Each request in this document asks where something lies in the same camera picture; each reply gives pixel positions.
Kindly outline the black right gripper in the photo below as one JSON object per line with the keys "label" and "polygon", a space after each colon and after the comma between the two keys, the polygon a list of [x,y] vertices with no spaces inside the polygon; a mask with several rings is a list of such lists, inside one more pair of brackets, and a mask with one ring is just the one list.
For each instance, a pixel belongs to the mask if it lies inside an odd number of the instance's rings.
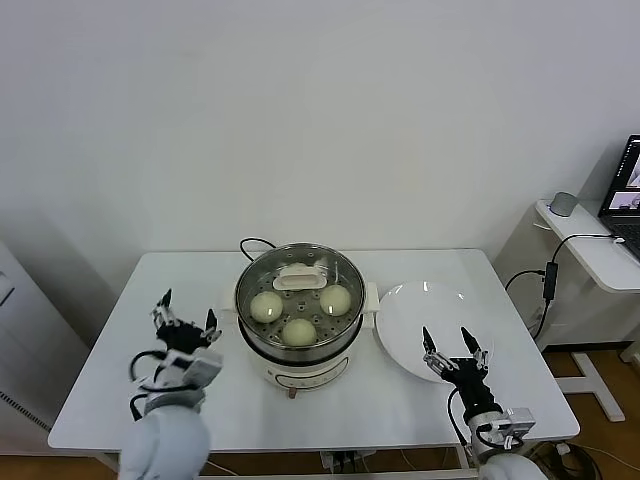
{"label": "black right gripper", "polygon": [[461,328],[470,358],[452,358],[437,350],[428,329],[422,327],[425,364],[444,382],[452,383],[458,390],[464,406],[464,420],[488,412],[500,412],[500,406],[484,379],[488,374],[488,351],[465,328]]}

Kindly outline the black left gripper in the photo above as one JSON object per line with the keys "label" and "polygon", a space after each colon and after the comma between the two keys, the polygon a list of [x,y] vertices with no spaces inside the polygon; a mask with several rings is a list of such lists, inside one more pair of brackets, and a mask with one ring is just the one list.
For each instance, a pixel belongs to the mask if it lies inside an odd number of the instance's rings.
{"label": "black left gripper", "polygon": [[161,297],[150,316],[157,330],[156,338],[164,342],[168,350],[191,355],[198,348],[208,348],[222,335],[218,318],[212,308],[207,311],[204,325],[180,323],[171,308],[172,289]]}

